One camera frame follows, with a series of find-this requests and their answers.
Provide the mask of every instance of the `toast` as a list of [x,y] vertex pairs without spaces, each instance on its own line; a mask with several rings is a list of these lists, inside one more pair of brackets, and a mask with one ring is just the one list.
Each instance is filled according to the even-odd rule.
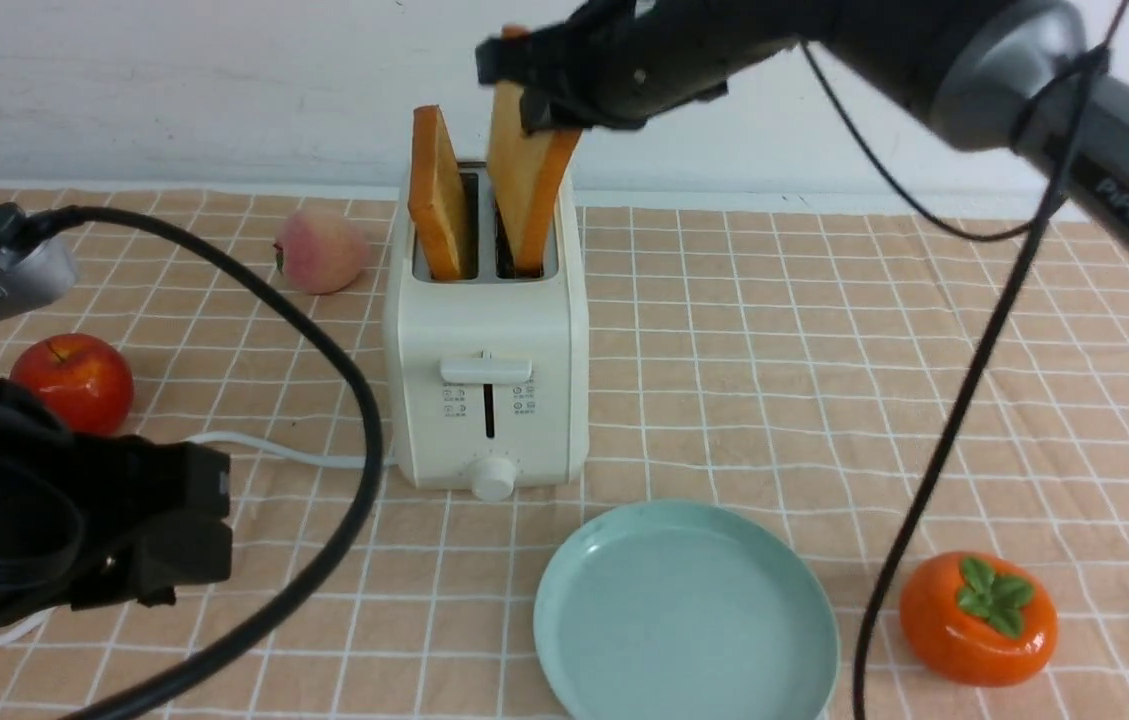
[[[501,30],[504,37],[527,33],[528,28],[520,26],[505,26]],[[515,274],[536,276],[542,273],[560,183],[583,132],[544,131],[526,135],[519,120],[523,93],[513,82],[495,87],[485,164]]]
[[413,160],[409,176],[408,211],[418,245],[441,282],[474,275],[474,229],[467,211],[458,158],[439,105],[413,109]]

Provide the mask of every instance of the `toaster knob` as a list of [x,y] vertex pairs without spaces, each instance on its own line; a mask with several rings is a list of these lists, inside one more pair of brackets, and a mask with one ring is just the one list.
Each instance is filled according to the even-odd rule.
[[474,460],[469,468],[471,492],[485,502],[499,502],[515,492],[515,464],[505,457]]

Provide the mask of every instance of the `apple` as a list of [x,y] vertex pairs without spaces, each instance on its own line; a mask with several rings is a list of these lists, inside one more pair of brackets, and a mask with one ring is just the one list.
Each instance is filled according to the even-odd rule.
[[119,350],[90,334],[56,334],[26,348],[8,381],[78,433],[112,436],[133,410],[133,370]]

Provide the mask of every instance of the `plate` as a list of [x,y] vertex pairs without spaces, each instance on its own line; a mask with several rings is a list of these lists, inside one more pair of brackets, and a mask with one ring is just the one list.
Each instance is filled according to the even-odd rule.
[[575,532],[539,583],[533,639],[574,720],[815,720],[839,674],[835,615],[800,557],[688,501]]

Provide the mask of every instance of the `persimmon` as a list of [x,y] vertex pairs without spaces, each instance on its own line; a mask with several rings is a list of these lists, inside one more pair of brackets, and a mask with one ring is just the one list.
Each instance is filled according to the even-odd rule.
[[902,634],[925,666],[978,687],[1024,683],[1057,650],[1057,607],[1039,580],[1007,560],[947,552],[903,585]]

